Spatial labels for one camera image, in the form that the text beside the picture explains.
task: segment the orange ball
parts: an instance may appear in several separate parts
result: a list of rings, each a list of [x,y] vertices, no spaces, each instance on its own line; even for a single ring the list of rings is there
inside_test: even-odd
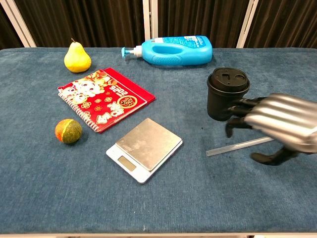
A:
[[[66,144],[77,141],[81,137],[82,131],[81,125],[74,119],[61,120],[55,127],[57,139]]]

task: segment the red notebook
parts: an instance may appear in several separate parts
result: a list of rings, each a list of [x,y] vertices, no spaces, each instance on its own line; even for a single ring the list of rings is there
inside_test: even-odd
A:
[[[59,96],[91,127],[102,133],[155,100],[155,96],[113,68],[100,69],[58,87]]]

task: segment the digital scale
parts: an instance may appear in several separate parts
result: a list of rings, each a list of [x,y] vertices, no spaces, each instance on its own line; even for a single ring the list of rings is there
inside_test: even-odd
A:
[[[182,143],[180,137],[146,118],[111,146],[106,154],[144,184]]]

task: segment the yellow pear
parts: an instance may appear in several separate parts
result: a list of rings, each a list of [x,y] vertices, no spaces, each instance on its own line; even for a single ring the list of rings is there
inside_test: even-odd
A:
[[[80,43],[71,39],[73,42],[64,58],[65,66],[73,73],[84,72],[91,66],[91,58]]]

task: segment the black curtain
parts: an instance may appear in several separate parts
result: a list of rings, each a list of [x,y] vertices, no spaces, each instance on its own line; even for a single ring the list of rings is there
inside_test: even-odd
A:
[[[260,0],[244,47],[317,48],[317,0]]]
[[[0,4],[0,50],[6,48],[19,48],[23,47],[23,44],[12,26],[9,18],[4,11],[4,8]]]
[[[38,47],[134,47],[144,42],[142,0],[15,0]]]
[[[248,0],[158,0],[158,35],[205,35],[215,48],[235,48]]]

